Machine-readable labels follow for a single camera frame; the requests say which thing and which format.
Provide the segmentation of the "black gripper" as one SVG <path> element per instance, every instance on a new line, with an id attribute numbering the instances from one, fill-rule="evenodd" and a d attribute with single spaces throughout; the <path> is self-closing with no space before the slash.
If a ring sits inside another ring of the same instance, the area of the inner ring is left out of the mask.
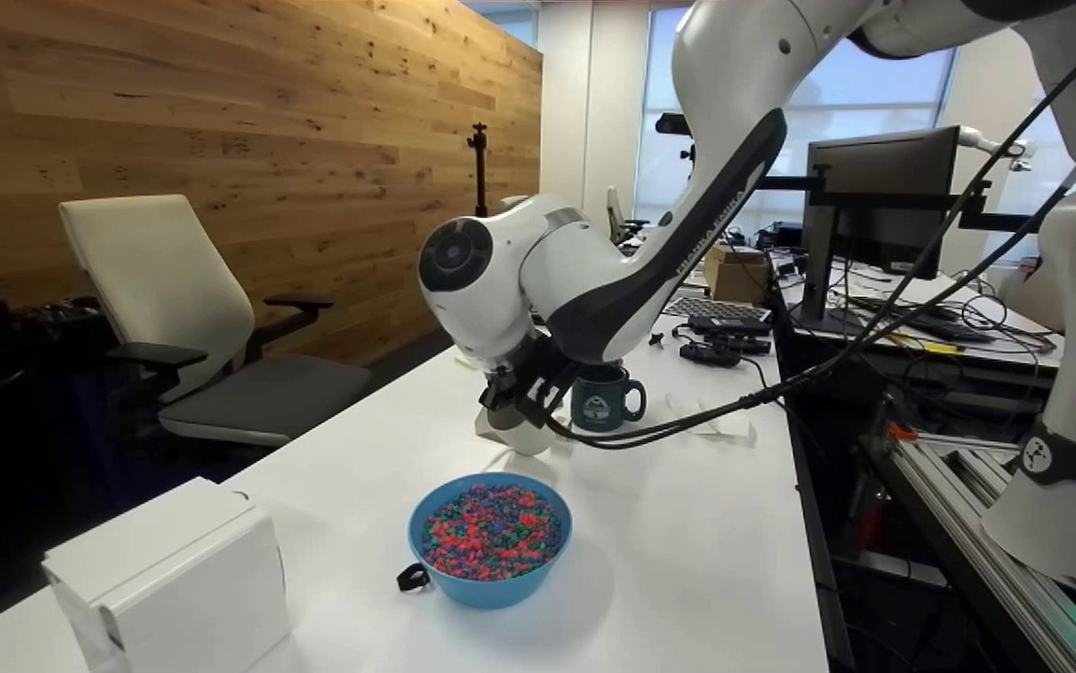
<path id="1" fill-rule="evenodd" d="M 546 425 L 578 375 L 581 368 L 548 336 L 528 336 L 485 375 L 485 388 L 478 392 L 485 422 L 493 430 Z"/>

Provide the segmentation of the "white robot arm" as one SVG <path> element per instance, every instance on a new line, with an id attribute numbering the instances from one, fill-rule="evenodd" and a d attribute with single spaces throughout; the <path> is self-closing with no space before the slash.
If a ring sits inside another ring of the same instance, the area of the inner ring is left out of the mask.
<path id="1" fill-rule="evenodd" d="M 837 41 L 904 60 L 994 29 L 1028 41 L 1076 160 L 1076 0 L 693 0 L 672 53 L 693 167 L 639 251 L 615 251 L 548 193 L 447 220 L 421 247 L 431 309 L 485 369 L 488 433 L 533 441 L 568 368 L 615 363 L 650 333 L 672 288 L 769 171 L 787 94 Z M 1076 182 L 1042 216 L 1038 238 L 1066 307 L 1066 358 L 1020 473 L 982 527 L 1028 569 L 1076 589 Z"/>

